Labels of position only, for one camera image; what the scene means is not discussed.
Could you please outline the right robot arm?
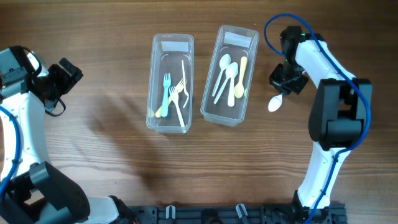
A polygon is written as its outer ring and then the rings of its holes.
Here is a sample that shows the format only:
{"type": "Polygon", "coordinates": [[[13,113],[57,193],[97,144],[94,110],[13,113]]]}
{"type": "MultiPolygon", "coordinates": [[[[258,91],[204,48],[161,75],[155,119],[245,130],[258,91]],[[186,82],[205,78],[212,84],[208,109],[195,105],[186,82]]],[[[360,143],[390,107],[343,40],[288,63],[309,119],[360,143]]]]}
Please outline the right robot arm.
{"type": "Polygon", "coordinates": [[[280,34],[284,63],[269,77],[279,94],[270,100],[269,111],[276,111],[283,97],[299,94],[309,80],[317,88],[308,120],[313,141],[306,176],[295,192],[294,204],[302,218],[320,213],[330,205],[330,194],[344,160],[365,132],[366,107],[373,86],[356,78],[332,56],[320,34],[305,34],[299,26],[288,26],[280,34]]]}

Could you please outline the yellow plastic fork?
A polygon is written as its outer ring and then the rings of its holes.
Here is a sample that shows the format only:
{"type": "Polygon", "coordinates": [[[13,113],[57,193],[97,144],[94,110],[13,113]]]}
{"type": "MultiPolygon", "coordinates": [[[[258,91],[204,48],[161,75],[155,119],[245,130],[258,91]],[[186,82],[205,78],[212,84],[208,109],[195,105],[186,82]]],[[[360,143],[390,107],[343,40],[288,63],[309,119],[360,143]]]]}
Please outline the yellow plastic fork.
{"type": "MultiPolygon", "coordinates": [[[[183,88],[185,87],[185,84],[186,84],[186,83],[187,83],[186,80],[181,79],[180,82],[175,86],[178,93],[180,93],[180,92],[183,90],[183,88]]],[[[155,113],[155,117],[156,117],[156,118],[160,118],[160,117],[161,117],[161,111],[162,111],[162,107],[160,107],[160,108],[156,111],[156,113],[155,113]]]]}

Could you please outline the yellow plastic spoon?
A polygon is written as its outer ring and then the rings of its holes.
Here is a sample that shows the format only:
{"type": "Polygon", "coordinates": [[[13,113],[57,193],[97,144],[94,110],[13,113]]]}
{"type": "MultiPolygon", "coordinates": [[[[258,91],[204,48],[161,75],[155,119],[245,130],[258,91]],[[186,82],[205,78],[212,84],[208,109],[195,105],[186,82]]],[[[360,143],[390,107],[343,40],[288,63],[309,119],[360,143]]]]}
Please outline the yellow plastic spoon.
{"type": "Polygon", "coordinates": [[[244,94],[243,79],[246,72],[247,64],[248,64],[248,58],[245,56],[241,57],[240,67],[239,67],[239,80],[234,88],[234,96],[236,98],[241,98],[244,94]]]}

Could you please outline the white spoon handle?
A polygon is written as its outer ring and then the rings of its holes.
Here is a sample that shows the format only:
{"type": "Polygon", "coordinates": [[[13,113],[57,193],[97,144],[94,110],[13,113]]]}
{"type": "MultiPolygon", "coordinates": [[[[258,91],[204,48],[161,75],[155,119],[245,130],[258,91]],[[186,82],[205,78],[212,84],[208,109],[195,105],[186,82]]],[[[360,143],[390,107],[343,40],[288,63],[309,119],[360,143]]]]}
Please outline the white spoon handle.
{"type": "Polygon", "coordinates": [[[279,94],[271,98],[267,109],[269,112],[275,112],[282,106],[282,104],[283,104],[283,94],[279,94]]]}

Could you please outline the white plastic spoon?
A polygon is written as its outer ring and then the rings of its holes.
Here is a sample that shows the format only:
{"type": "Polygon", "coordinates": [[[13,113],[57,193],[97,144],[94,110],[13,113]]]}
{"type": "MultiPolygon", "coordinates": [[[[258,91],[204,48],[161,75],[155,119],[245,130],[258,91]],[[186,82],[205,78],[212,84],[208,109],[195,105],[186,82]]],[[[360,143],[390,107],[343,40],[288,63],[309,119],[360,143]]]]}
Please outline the white plastic spoon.
{"type": "Polygon", "coordinates": [[[213,89],[213,92],[212,92],[212,96],[215,96],[215,95],[216,95],[216,92],[217,92],[217,90],[218,90],[218,87],[219,87],[219,84],[220,84],[220,81],[221,81],[222,74],[223,74],[224,70],[230,65],[230,63],[231,63],[231,56],[230,56],[230,54],[224,54],[224,55],[220,58],[220,61],[219,61],[220,73],[219,73],[219,75],[218,75],[218,78],[216,79],[216,83],[215,83],[215,85],[214,85],[214,89],[213,89]]]}
{"type": "Polygon", "coordinates": [[[238,64],[236,62],[231,63],[227,70],[226,74],[229,77],[229,92],[228,92],[228,106],[234,106],[234,79],[238,74],[238,64]]]}
{"type": "Polygon", "coordinates": [[[227,82],[230,81],[227,104],[228,104],[229,107],[233,107],[234,106],[234,79],[235,79],[235,76],[238,74],[238,64],[236,62],[231,63],[227,67],[227,69],[225,71],[225,74],[226,74],[226,79],[224,80],[224,82],[223,82],[218,94],[216,95],[216,98],[215,98],[213,103],[217,104],[221,94],[223,93],[223,90],[224,90],[227,82]]]}

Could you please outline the pale blue plastic fork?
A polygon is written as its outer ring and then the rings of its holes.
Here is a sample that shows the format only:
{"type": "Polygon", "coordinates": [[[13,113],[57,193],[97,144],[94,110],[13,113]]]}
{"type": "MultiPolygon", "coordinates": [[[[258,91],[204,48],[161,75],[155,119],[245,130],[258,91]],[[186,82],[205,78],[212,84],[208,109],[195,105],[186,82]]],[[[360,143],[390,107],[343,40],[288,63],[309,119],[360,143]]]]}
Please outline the pale blue plastic fork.
{"type": "Polygon", "coordinates": [[[162,99],[162,111],[161,111],[161,117],[166,117],[168,115],[168,90],[171,86],[171,76],[170,73],[165,73],[164,74],[164,81],[163,81],[163,87],[164,87],[164,95],[162,99]]]}

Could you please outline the thin white plastic fork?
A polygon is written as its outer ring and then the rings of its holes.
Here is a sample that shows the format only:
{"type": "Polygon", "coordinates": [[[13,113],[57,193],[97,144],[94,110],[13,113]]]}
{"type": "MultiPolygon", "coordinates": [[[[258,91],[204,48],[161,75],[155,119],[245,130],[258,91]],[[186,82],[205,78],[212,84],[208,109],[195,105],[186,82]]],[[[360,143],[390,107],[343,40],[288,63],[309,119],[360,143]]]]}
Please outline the thin white plastic fork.
{"type": "Polygon", "coordinates": [[[189,102],[189,93],[187,91],[187,78],[186,78],[186,73],[185,73],[185,64],[184,64],[184,60],[182,60],[182,77],[183,77],[183,92],[186,96],[186,100],[185,103],[183,105],[183,108],[186,108],[186,106],[188,105],[189,102]]]}

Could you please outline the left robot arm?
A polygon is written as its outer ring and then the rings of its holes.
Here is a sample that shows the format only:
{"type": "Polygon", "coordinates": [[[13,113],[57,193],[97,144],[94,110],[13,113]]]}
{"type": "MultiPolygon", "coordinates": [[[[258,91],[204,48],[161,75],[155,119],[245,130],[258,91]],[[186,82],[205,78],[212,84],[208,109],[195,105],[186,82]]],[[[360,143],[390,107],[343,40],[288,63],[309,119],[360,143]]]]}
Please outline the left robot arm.
{"type": "Polygon", "coordinates": [[[88,197],[49,161],[44,117],[82,77],[65,58],[45,67],[27,47],[1,51],[1,217],[8,223],[139,222],[122,200],[88,197]]]}

